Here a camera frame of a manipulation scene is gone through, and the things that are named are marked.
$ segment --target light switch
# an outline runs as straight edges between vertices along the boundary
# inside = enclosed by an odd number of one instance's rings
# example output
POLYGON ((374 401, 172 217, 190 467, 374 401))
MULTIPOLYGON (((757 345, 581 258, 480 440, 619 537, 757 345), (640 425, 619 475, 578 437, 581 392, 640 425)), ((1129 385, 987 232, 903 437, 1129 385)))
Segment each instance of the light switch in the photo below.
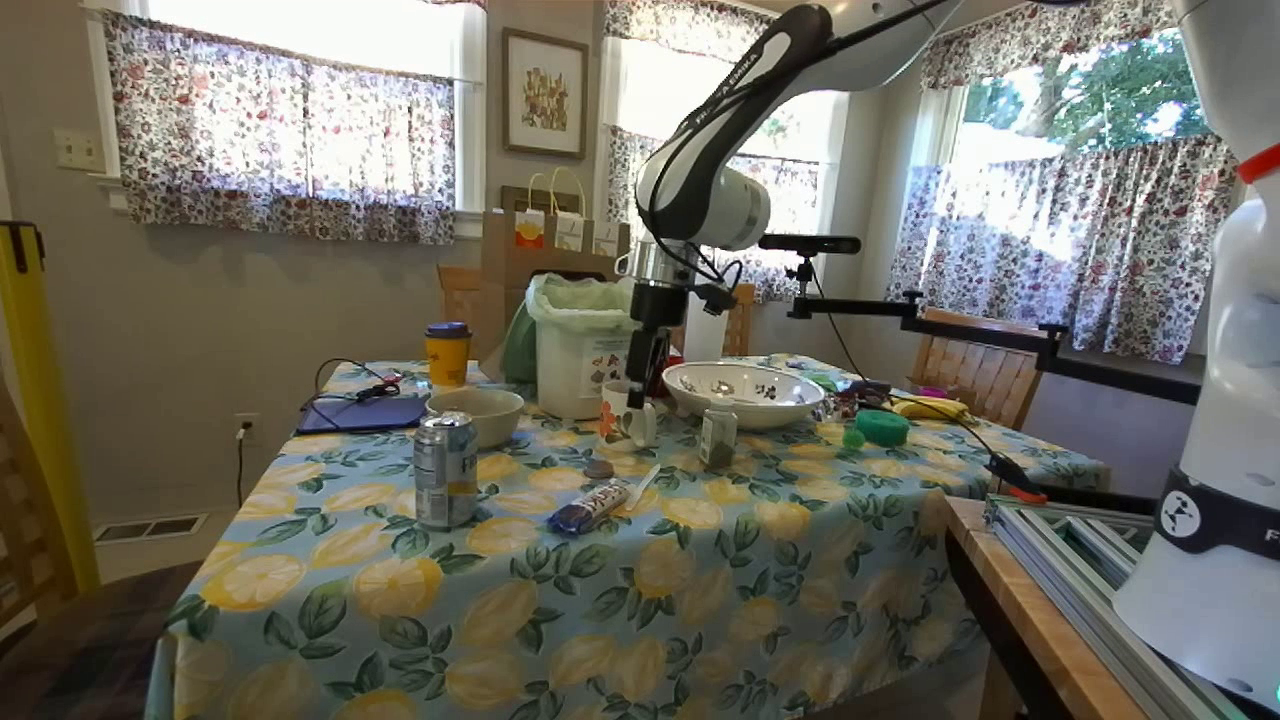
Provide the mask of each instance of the light switch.
POLYGON ((102 173, 103 167, 103 154, 102 154, 95 136, 81 134, 81 129, 56 129, 53 154, 56 154, 56 167, 74 167, 74 173, 102 173))

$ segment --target floral curtain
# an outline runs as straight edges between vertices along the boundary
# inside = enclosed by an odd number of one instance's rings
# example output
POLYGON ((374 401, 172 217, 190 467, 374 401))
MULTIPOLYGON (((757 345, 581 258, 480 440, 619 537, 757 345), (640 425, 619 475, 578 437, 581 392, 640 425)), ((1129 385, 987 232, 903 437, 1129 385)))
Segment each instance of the floral curtain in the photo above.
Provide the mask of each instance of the floral curtain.
POLYGON ((440 244, 458 208, 454 81, 109 17, 122 175, 140 224, 440 244))
MULTIPOLYGON (((752 39, 769 29, 769 21, 752 11, 735 11, 728 3, 699 3, 699 0, 607 0, 606 9, 606 32, 613 39, 635 39, 655 44, 686 58, 709 58, 709 59, 739 59, 752 39)), ((661 136, 627 129, 627 116, 615 116, 607 134, 607 224, 635 224, 635 198, 634 185, 640 180, 640 167, 647 154, 661 146, 661 136)), ((804 155, 760 155, 760 154, 735 154, 731 167, 760 180, 772 198, 778 229, 807 229, 821 217, 821 180, 824 165, 804 155)), ((790 268, 778 263, 778 258, 757 253, 709 253, 721 268, 739 271, 745 283, 760 287, 760 301, 798 297, 798 283, 786 278, 790 268)))
POLYGON ((974 32, 937 39, 924 58, 924 86, 962 87, 1096 44, 1151 35, 1179 21, 1178 9, 1174 0, 1020 3, 974 32))
POLYGON ((889 297, 1069 323, 1076 353, 1179 365, 1234 199, 1215 136, 1134 154, 917 167, 889 297))

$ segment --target yellow pole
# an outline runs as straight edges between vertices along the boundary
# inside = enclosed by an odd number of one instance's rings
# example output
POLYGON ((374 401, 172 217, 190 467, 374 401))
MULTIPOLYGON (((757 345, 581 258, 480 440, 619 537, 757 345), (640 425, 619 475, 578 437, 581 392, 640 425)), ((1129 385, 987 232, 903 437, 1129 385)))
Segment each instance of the yellow pole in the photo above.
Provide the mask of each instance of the yellow pole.
POLYGON ((13 353, 13 395, 28 425, 81 592, 95 589, 83 493, 74 455, 67 403, 45 304, 45 237, 37 224, 0 222, 0 304, 13 353))

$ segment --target framed picture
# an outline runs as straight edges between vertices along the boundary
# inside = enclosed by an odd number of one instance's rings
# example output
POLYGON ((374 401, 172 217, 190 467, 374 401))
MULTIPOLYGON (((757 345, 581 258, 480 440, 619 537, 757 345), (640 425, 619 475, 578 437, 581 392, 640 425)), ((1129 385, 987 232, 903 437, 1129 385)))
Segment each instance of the framed picture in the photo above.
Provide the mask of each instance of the framed picture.
POLYGON ((510 148, 583 155, 587 47, 503 32, 503 124, 510 148))

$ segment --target table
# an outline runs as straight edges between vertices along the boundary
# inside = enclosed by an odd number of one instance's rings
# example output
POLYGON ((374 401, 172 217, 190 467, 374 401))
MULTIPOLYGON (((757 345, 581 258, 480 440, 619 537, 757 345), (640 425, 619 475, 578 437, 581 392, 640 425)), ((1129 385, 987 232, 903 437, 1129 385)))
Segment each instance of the table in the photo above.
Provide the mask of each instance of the table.
MULTIPOLYGON (((330 392, 367 385, 342 369, 330 392)), ((1106 466, 980 429, 1033 480, 1106 466)), ((978 638, 940 552, 943 496, 986 496, 980 444, 912 425, 841 449, 837 418, 745 433, 709 475, 697 419, 655 449, 529 411, 480 455, 483 513, 413 520, 413 433, 292 437, 172 613, 157 715, 804 715, 978 638), (583 466, 664 472, 583 540, 544 518, 583 466)))
POLYGON ((950 501, 950 556, 956 586, 1006 665, 987 677, 986 703, 994 714, 986 715, 1000 715, 998 703, 1016 703, 1016 696, 1033 703, 1033 715, 1143 715, 1072 619, 1066 619, 1024 563, 987 534, 980 501, 950 501))

